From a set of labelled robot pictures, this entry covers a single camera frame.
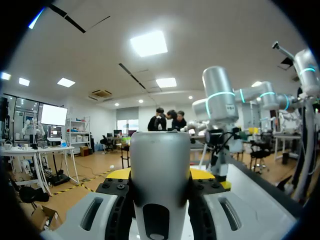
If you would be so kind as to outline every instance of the yellow object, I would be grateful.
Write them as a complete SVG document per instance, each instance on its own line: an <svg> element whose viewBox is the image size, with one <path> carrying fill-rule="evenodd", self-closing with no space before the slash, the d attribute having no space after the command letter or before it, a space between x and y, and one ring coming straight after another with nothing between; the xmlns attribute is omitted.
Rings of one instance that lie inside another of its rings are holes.
<svg viewBox="0 0 320 240"><path fill-rule="evenodd" d="M248 131L250 134L258 134L259 133L259 129L257 127L249 127Z"/></svg>
<svg viewBox="0 0 320 240"><path fill-rule="evenodd" d="M230 189L231 189L231 182L229 182L229 181L222 181L222 182L220 182L220 183L221 183L222 187L224 188L224 190L230 191Z"/></svg>
<svg viewBox="0 0 320 240"><path fill-rule="evenodd" d="M109 179L128 179L129 178L129 173L131 171L131 167L125 168L125 169L120 169L111 172L107 178ZM190 168L192 179L214 179L215 177L207 171L203 171L200 169L195 169L195 168Z"/></svg>

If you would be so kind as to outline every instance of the person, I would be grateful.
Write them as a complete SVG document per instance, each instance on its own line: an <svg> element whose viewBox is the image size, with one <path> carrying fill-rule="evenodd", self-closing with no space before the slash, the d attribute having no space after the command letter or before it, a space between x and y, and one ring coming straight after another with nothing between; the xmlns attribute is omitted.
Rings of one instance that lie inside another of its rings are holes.
<svg viewBox="0 0 320 240"><path fill-rule="evenodd" d="M177 118L177 113L175 110L171 109L165 114L166 119L176 119Z"/></svg>
<svg viewBox="0 0 320 240"><path fill-rule="evenodd" d="M153 116L148 124L148 131L165 131L167 129L167 121L164 115L164 109L158 107L155 110L155 116Z"/></svg>
<svg viewBox="0 0 320 240"><path fill-rule="evenodd" d="M187 122L184 118L185 112L178 111L176 119L172 120L172 128L177 129L180 132L180 129L184 128L187 125Z"/></svg>

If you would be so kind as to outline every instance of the office chair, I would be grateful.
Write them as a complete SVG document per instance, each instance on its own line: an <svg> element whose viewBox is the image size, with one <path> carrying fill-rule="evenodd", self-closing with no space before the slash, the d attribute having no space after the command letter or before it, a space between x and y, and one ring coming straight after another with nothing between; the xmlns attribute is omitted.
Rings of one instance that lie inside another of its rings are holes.
<svg viewBox="0 0 320 240"><path fill-rule="evenodd" d="M103 151L105 153L108 153L109 151L113 151L114 148L114 141L110 138L107 138L105 135L102 135L103 139L100 140L100 143L103 144L105 147L103 148Z"/></svg>
<svg viewBox="0 0 320 240"><path fill-rule="evenodd" d="M265 160L264 158L270 156L271 154L271 148L270 145L267 144L264 141L250 141L251 144L251 159L250 159L250 170L253 170L254 172L256 172L256 168L259 168L259 171L257 172L258 174L262 174L262 170L263 169L267 169L267 171L269 172L269 168L266 166Z"/></svg>

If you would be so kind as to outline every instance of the ceiling light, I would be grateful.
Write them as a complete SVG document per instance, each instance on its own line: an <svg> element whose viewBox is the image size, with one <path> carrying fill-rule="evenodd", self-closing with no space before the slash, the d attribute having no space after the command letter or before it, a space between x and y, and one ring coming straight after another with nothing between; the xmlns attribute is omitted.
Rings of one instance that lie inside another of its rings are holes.
<svg viewBox="0 0 320 240"><path fill-rule="evenodd" d="M10 80L11 75L9 73L1 72L1 79Z"/></svg>
<svg viewBox="0 0 320 240"><path fill-rule="evenodd" d="M22 77L19 78L19 84L24 85L24 86L29 86L30 81L27 79L24 79Z"/></svg>
<svg viewBox="0 0 320 240"><path fill-rule="evenodd" d="M160 78L155 80L159 88L172 88L177 86L176 79L174 77Z"/></svg>
<svg viewBox="0 0 320 240"><path fill-rule="evenodd" d="M75 82L63 77L57 82L57 84L70 88L73 84L75 84Z"/></svg>
<svg viewBox="0 0 320 240"><path fill-rule="evenodd" d="M145 35L130 39L133 49L140 55L146 57L155 54L167 53L165 36L162 31L154 31Z"/></svg>
<svg viewBox="0 0 320 240"><path fill-rule="evenodd" d="M251 85L251 87L257 87L257 86L259 86L261 84L262 84L262 82L256 81L254 84Z"/></svg>
<svg viewBox="0 0 320 240"><path fill-rule="evenodd" d="M40 17L40 15L42 14L42 12L44 11L45 9L43 8L40 12L39 12L39 14L37 15L37 16L35 16L35 18L33 19L33 21L30 23L30 25L29 25L29 28L30 29L33 29L34 28L34 26L35 26L35 24L36 24L36 21L38 20L38 18Z"/></svg>

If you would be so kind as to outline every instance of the computer monitor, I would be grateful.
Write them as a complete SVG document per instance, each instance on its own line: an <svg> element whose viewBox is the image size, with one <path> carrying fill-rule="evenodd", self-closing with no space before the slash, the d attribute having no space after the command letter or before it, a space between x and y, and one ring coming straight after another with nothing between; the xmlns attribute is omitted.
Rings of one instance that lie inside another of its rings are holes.
<svg viewBox="0 0 320 240"><path fill-rule="evenodd" d="M41 113L41 124L65 126L67 119L67 108L43 104Z"/></svg>
<svg viewBox="0 0 320 240"><path fill-rule="evenodd" d="M113 130L113 136L117 136L119 134L122 134L122 130Z"/></svg>
<svg viewBox="0 0 320 240"><path fill-rule="evenodd" d="M128 135L129 137L132 136L132 134L134 134L137 130L128 130Z"/></svg>

